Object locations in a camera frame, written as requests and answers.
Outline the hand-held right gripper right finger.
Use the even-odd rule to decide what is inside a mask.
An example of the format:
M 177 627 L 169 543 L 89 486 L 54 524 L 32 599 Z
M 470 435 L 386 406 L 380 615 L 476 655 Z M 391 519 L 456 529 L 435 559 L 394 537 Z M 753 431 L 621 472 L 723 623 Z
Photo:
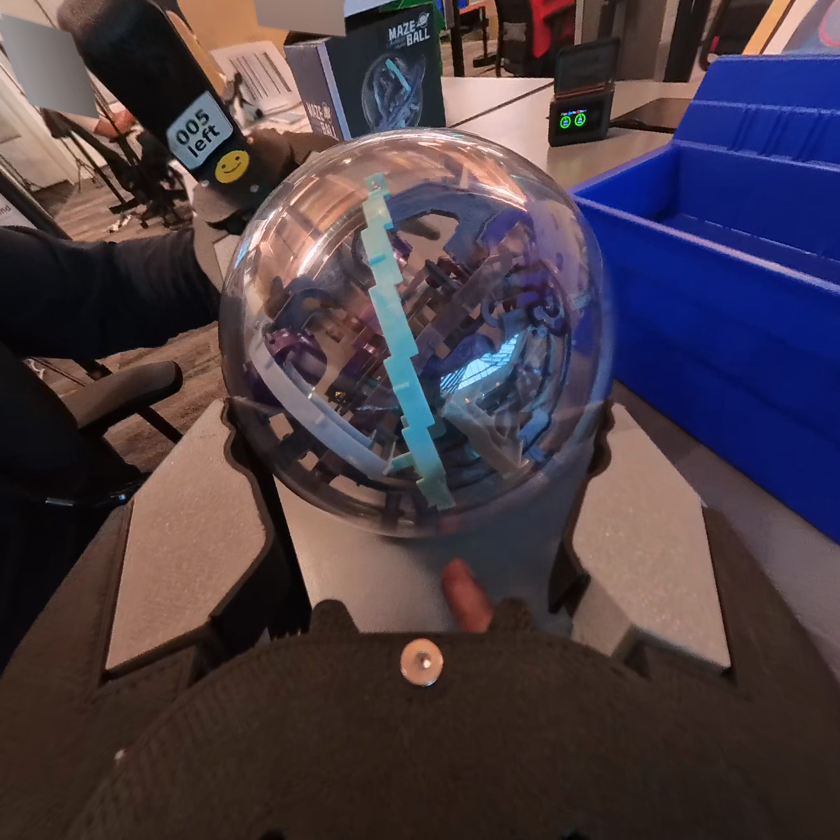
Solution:
M 705 507 L 625 406 L 609 402 L 558 553 L 573 642 L 626 661 L 645 644 L 731 665 Z

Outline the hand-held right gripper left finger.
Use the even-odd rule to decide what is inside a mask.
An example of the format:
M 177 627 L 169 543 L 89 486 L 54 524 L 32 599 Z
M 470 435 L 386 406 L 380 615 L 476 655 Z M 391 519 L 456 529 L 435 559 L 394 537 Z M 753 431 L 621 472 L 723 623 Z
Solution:
M 215 400 L 134 496 L 105 658 L 124 675 L 204 641 L 276 530 Z

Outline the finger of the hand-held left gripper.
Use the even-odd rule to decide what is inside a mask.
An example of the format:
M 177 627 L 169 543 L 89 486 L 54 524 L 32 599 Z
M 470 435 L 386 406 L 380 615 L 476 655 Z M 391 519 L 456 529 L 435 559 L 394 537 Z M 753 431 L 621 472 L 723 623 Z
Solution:
M 211 284 L 221 291 L 242 235 L 217 229 L 200 217 L 193 218 L 193 232 L 196 260 Z

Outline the clear plastic maze ball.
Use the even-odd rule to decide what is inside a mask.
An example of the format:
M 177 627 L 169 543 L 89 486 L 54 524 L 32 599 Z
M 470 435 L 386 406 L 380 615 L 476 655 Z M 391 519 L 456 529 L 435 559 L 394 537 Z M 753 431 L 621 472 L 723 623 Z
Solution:
M 613 378 L 613 296 L 571 196 L 472 134 L 318 153 L 249 220 L 219 312 L 236 423 L 366 531 L 470 529 L 561 483 Z

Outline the person's left forearm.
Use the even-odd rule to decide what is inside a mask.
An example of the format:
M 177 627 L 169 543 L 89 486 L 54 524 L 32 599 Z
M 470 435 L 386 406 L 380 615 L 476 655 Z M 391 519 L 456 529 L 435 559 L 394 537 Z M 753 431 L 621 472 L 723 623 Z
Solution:
M 220 293 L 190 230 L 80 243 L 1 230 L 1 340 L 18 356 L 100 359 L 216 321 Z

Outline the dark maze ball box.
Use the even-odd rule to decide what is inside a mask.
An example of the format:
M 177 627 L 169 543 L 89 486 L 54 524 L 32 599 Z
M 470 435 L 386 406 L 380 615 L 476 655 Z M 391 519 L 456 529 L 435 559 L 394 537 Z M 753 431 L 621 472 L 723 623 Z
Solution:
M 333 140 L 446 126 L 435 2 L 354 15 L 344 36 L 292 33 L 285 58 L 311 131 Z

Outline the person's right hand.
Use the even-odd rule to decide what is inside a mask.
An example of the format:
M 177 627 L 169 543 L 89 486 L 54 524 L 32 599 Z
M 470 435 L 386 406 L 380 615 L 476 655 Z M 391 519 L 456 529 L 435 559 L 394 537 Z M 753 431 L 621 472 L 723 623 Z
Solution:
M 459 631 L 483 634 L 489 629 L 494 607 L 467 562 L 453 559 L 447 563 L 443 569 L 440 587 Z

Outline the brown partition board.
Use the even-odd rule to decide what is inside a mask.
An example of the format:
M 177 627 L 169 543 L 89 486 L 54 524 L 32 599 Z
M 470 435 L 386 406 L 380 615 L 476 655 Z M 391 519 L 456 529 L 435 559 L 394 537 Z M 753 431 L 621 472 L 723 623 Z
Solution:
M 167 12 L 199 67 L 213 78 L 219 69 L 209 52 L 216 48 L 269 41 L 280 57 L 279 68 L 286 70 L 283 47 L 287 31 L 260 26 L 252 1 L 178 1 L 177 9 Z

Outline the small black tripod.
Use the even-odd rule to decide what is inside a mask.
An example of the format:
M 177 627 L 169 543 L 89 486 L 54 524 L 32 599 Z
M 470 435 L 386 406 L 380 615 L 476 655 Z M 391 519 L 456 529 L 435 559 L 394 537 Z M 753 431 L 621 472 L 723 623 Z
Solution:
M 233 78 L 226 81 L 222 99 L 242 130 L 256 124 L 265 115 L 261 107 L 246 98 L 245 93 L 244 79 L 241 73 L 236 71 Z

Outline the white printed paper sheet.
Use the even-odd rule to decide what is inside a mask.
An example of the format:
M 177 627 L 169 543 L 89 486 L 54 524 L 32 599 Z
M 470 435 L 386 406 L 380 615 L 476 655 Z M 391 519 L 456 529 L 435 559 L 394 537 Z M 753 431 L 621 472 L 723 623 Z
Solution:
M 213 49 L 210 53 L 221 70 L 224 87 L 236 71 L 245 82 L 245 96 L 262 108 L 264 118 L 254 125 L 266 124 L 280 131 L 308 131 L 305 108 L 291 69 L 279 68 L 280 57 L 269 41 Z

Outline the blue plastic bin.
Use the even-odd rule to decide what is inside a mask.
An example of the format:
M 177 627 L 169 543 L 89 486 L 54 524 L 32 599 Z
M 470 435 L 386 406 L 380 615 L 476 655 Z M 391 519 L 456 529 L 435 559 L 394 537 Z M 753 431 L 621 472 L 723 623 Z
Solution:
M 617 380 L 838 541 L 838 54 L 719 59 L 671 141 L 573 197 Z

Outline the small black display device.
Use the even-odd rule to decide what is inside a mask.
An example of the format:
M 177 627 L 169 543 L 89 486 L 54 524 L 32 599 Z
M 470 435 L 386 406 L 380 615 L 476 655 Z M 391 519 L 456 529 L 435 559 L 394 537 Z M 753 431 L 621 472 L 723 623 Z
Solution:
M 550 147 L 606 138 L 620 48 L 621 39 L 613 36 L 558 51 L 549 109 Z

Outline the red office chair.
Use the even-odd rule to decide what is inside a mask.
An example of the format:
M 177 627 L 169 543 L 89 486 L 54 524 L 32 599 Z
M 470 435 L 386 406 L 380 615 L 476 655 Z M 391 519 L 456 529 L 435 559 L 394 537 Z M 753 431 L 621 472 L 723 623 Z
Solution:
M 575 1 L 496 1 L 496 75 L 553 78 L 558 52 L 574 45 Z

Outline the framed wall picture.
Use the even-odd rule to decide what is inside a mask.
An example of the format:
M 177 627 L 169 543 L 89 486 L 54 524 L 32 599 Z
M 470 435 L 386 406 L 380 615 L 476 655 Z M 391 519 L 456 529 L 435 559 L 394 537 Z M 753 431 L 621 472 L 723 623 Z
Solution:
M 839 54 L 839 1 L 772 1 L 742 54 Z

